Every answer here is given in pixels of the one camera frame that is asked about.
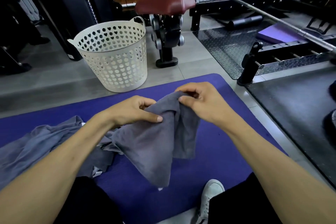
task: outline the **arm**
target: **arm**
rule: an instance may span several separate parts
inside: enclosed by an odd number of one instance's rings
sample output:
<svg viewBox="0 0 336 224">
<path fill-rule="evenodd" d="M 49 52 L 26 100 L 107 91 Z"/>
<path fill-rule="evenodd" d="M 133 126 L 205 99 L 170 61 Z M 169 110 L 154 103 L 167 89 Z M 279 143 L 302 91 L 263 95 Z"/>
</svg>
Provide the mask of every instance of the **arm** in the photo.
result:
<svg viewBox="0 0 336 224">
<path fill-rule="evenodd" d="M 126 99 L 93 116 L 72 137 L 0 192 L 0 223 L 52 223 L 61 210 L 82 163 L 113 127 L 137 120 L 161 122 L 143 109 L 155 101 Z"/>
<path fill-rule="evenodd" d="M 283 223 L 336 223 L 336 193 L 254 131 L 208 82 L 176 90 L 200 118 L 225 131 L 252 167 Z"/>
</svg>

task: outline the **chair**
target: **chair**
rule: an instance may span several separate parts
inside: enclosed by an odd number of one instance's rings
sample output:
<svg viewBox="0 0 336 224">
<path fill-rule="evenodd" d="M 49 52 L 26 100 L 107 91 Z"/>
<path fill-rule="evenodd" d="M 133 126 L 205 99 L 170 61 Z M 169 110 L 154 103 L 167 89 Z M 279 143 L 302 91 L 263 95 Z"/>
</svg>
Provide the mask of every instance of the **chair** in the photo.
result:
<svg viewBox="0 0 336 224">
<path fill-rule="evenodd" d="M 158 68 L 175 66 L 178 59 L 173 56 L 172 48 L 184 45 L 181 35 L 182 15 L 195 7 L 195 0 L 139 0 L 135 11 L 139 15 L 149 15 L 153 28 L 152 40 L 160 52 L 156 61 Z"/>
</svg>

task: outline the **black rubber floor mat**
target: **black rubber floor mat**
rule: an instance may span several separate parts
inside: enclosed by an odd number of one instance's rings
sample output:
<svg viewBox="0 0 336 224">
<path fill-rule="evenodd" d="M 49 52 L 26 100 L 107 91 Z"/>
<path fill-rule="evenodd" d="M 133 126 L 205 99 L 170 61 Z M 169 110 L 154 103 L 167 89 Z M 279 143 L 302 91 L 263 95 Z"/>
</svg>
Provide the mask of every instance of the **black rubber floor mat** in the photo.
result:
<svg viewBox="0 0 336 224">
<path fill-rule="evenodd" d="M 193 33 L 229 76 L 237 80 L 243 72 L 241 66 L 242 60 L 245 54 L 250 52 L 253 43 L 257 40 L 257 33 L 270 25 L 270 22 L 263 21 L 258 26 L 234 31 L 227 31 L 222 27 L 194 31 Z M 265 41 L 262 42 L 264 46 L 271 45 Z M 265 64 L 263 69 L 258 70 L 257 75 L 310 65 L 321 61 L 323 60 L 319 60 L 314 55 L 310 55 L 300 60 L 286 60 L 281 66 L 279 66 L 278 62 L 269 63 Z"/>
<path fill-rule="evenodd" d="M 329 93 L 336 66 L 246 86 L 292 141 L 336 188 L 336 135 L 325 117 L 336 109 Z"/>
</svg>

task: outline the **maroon padded seat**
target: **maroon padded seat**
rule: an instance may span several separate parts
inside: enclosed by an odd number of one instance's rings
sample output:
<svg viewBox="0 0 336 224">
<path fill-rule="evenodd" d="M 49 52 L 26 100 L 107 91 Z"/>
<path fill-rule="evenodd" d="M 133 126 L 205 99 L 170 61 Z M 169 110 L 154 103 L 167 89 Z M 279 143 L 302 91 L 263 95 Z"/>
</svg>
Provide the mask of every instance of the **maroon padded seat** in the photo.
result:
<svg viewBox="0 0 336 224">
<path fill-rule="evenodd" d="M 179 15 L 195 7 L 195 0 L 139 0 L 135 5 L 137 14 Z"/>
</svg>

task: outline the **hand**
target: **hand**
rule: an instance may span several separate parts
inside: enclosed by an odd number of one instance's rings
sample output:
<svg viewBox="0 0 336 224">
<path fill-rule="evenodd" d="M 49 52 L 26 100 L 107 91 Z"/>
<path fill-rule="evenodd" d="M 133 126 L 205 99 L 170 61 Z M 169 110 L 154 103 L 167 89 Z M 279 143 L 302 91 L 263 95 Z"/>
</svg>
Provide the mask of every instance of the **hand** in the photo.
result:
<svg viewBox="0 0 336 224">
<path fill-rule="evenodd" d="M 209 82 L 191 82 L 178 87 L 175 91 L 179 90 L 190 95 L 180 97 L 180 103 L 194 110 L 201 119 L 219 127 L 237 115 Z"/>
<path fill-rule="evenodd" d="M 138 120 L 154 123 L 162 122 L 161 116 L 144 111 L 146 107 L 155 103 L 156 101 L 150 98 L 133 96 L 107 108 L 101 114 L 104 116 L 104 120 L 111 122 L 113 127 L 119 127 Z"/>
</svg>

